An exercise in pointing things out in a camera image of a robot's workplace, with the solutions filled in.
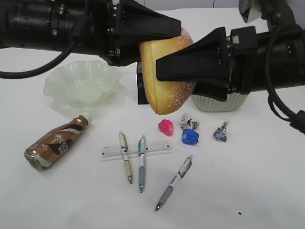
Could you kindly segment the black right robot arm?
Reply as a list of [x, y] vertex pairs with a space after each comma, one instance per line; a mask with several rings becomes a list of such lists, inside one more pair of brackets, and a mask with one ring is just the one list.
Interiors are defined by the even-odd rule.
[[[242, 0], [239, 12], [245, 22], [257, 18], [270, 24], [282, 22], [270, 57], [274, 88], [305, 83], [305, 31], [295, 22], [284, 0]], [[159, 81], [196, 83], [193, 93], [225, 102], [229, 94], [248, 95], [266, 90], [265, 55], [270, 31], [257, 33], [255, 26], [216, 28], [196, 43], [156, 61]]]

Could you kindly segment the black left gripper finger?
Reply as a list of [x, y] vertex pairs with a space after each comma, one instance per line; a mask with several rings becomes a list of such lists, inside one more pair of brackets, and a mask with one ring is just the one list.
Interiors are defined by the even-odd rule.
[[141, 61], [139, 43], [118, 48], [113, 42], [105, 42], [104, 48], [104, 60], [110, 66], [127, 66]]
[[116, 15], [116, 44], [138, 44], [181, 35], [180, 20], [157, 13], [134, 0], [121, 0]]

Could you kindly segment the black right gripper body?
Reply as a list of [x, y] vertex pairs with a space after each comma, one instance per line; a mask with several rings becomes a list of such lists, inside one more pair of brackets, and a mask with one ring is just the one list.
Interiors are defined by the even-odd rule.
[[228, 94], [248, 95], [257, 64], [258, 38], [255, 26], [232, 29], [226, 37]]

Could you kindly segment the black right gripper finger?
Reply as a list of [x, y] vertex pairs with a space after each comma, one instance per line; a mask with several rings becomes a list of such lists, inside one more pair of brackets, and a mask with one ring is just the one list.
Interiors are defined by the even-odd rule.
[[196, 43], [156, 60], [159, 81], [228, 83], [226, 30], [217, 28]]
[[227, 89], [219, 86], [197, 82], [193, 90], [193, 95], [204, 96], [217, 101], [227, 101]]

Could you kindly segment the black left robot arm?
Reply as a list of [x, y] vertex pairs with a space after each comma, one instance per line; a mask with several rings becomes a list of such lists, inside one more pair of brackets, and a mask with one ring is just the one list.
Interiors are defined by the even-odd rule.
[[1, 48], [96, 55], [112, 66], [140, 60], [139, 44], [181, 35], [181, 22], [134, 0], [3, 0]]

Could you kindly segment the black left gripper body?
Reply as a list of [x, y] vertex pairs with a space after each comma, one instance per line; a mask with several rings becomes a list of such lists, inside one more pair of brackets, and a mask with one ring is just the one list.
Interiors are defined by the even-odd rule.
[[120, 62], [120, 49], [114, 44], [116, 6], [111, 0], [87, 0], [85, 15], [91, 25], [85, 35], [85, 53], [101, 57], [106, 62]]

